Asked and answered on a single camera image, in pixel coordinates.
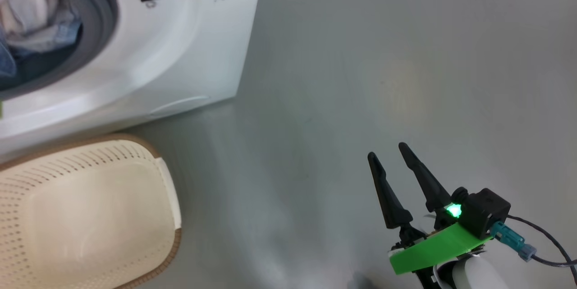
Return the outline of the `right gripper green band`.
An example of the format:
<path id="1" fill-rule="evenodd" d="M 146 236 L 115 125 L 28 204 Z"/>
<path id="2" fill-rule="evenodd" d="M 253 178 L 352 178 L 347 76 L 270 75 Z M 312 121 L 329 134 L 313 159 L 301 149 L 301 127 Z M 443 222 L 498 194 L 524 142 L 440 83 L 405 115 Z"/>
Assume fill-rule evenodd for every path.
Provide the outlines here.
<path id="1" fill-rule="evenodd" d="M 400 142 L 398 149 L 420 185 L 427 211 L 435 212 L 451 205 L 447 190 L 409 145 Z M 389 262 L 395 274 L 414 273 L 425 289 L 492 289 L 494 268 L 478 255 L 465 258 L 488 242 L 490 231 L 486 230 L 479 237 L 455 224 L 426 235 L 410 225 L 412 215 L 392 190 L 377 155 L 370 152 L 367 161 L 385 225 L 388 229 L 399 229 L 400 241 L 389 251 Z"/>

